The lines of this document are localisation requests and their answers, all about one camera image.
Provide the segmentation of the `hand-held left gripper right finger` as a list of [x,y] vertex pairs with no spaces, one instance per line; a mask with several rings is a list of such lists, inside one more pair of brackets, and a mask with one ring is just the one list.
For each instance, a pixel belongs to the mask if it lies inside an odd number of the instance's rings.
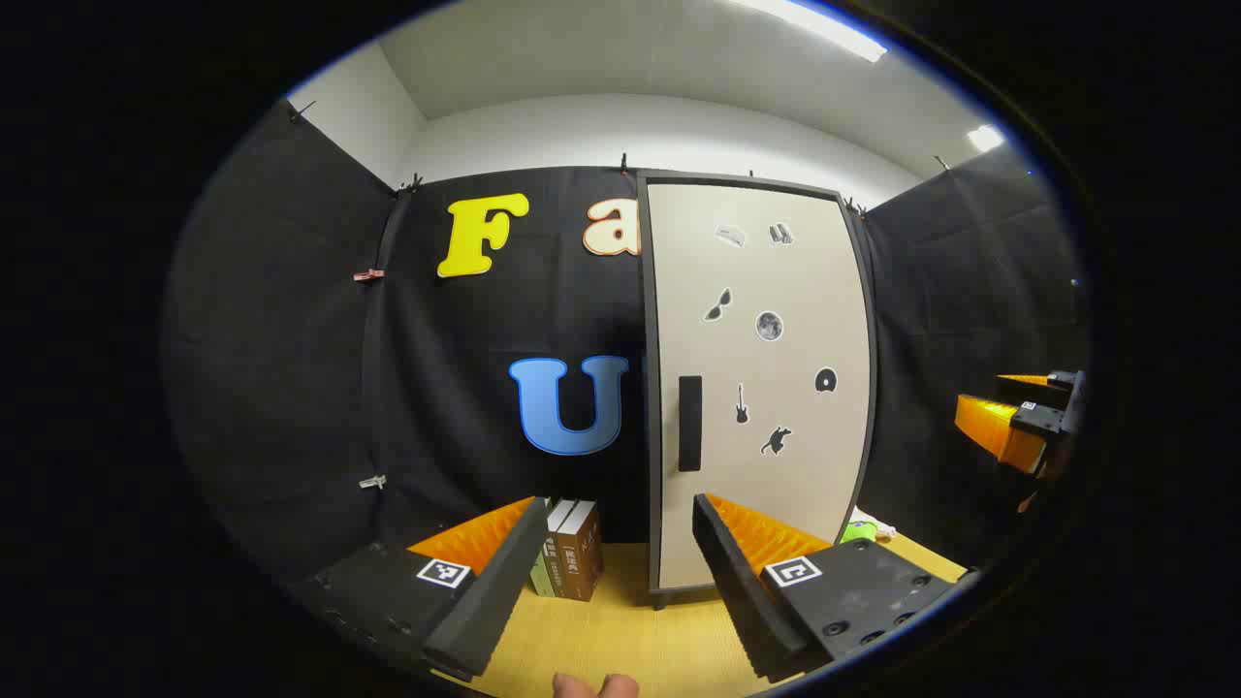
[[692,534],[769,683],[846,666],[970,590],[970,570],[941,576],[866,537],[827,544],[722,496],[694,496]]

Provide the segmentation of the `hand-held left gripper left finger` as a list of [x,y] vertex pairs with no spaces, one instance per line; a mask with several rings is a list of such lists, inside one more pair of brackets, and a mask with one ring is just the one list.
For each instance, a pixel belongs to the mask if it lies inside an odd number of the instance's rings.
[[292,582],[290,595],[386,663],[482,676],[547,535],[547,507],[527,496],[413,545],[372,542]]

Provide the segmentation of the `black cabinet door handle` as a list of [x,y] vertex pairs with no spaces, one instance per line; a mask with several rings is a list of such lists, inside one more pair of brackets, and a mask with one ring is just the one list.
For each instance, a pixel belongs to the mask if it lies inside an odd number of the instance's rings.
[[702,467],[702,376],[679,376],[678,390],[678,471],[697,472]]

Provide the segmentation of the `green and white book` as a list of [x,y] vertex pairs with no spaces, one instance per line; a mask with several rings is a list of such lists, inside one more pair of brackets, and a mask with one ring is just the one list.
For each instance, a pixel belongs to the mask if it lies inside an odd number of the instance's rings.
[[558,499],[553,496],[545,496],[545,508],[547,509],[547,533],[540,543],[539,556],[532,565],[530,579],[532,590],[540,596],[561,596],[561,584],[558,582],[558,566],[556,561],[555,530],[558,528]]

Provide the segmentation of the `orange-brown book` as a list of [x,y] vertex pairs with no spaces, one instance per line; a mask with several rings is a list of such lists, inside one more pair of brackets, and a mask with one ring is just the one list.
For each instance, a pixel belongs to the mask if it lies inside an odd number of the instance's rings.
[[558,543],[567,568],[567,596],[589,602],[603,573],[601,514],[592,501],[577,501],[558,528]]

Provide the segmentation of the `green and white plush toy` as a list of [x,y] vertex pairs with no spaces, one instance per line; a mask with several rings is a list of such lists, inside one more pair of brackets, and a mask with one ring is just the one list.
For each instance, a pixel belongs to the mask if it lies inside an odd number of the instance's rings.
[[841,544],[859,539],[889,543],[897,537],[896,527],[877,520],[872,514],[867,514],[860,508],[854,507],[849,522],[843,527],[841,538],[838,539],[838,543]]

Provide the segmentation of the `black backdrop cloth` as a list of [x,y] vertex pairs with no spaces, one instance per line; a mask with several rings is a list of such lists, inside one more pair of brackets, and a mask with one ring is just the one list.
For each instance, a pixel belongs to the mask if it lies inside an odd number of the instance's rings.
[[[957,396],[1090,366],[1071,227],[1009,147],[864,219],[808,185],[617,166],[398,196],[288,111],[208,183],[161,337],[182,458],[282,580],[527,496],[594,501],[656,590],[710,581],[702,492],[819,537],[856,504],[979,564],[1034,486],[978,465]],[[678,471],[684,375],[697,472]]]

